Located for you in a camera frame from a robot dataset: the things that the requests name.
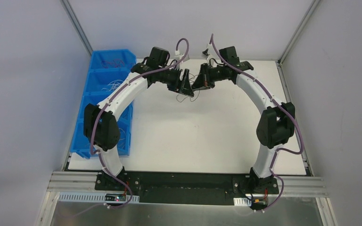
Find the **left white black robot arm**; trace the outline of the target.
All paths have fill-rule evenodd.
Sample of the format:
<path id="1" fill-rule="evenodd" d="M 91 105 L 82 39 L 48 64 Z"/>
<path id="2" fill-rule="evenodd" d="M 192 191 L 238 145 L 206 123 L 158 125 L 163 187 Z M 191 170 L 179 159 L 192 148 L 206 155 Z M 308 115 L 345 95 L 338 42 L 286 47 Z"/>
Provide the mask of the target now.
<path id="1" fill-rule="evenodd" d="M 109 175 L 107 184 L 113 190 L 120 190 L 125 184 L 124 176 L 120 175 L 123 164 L 117 150 L 121 114 L 138 95 L 156 82 L 167 85 L 172 92 L 192 96 L 189 71 L 180 69 L 188 53 L 188 50 L 182 54 L 176 49 L 176 58 L 169 64 L 170 53 L 153 47 L 149 56 L 134 65 L 125 81 L 108 97 L 85 107 L 83 134 L 90 142 L 90 153 L 99 157 L 103 172 Z"/>

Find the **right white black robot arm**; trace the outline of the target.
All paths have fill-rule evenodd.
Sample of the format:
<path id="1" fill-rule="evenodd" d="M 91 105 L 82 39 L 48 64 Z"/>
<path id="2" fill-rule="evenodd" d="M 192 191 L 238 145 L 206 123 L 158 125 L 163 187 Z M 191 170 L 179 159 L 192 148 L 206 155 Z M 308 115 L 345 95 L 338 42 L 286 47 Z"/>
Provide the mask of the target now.
<path id="1" fill-rule="evenodd" d="M 291 102 L 274 103 L 275 98 L 259 84 L 259 80 L 250 75 L 254 67 L 248 61 L 240 61 L 234 46 L 219 50 L 221 63 L 211 65 L 211 57 L 200 66 L 197 78 L 192 84 L 193 90 L 213 89 L 218 81 L 230 80 L 241 88 L 253 101 L 261 114 L 256 128 L 260 142 L 257 159 L 250 169 L 247 180 L 248 189 L 260 193 L 271 186 L 274 176 L 271 169 L 276 160 L 276 151 L 282 148 L 294 135 L 292 120 L 295 107 Z"/>

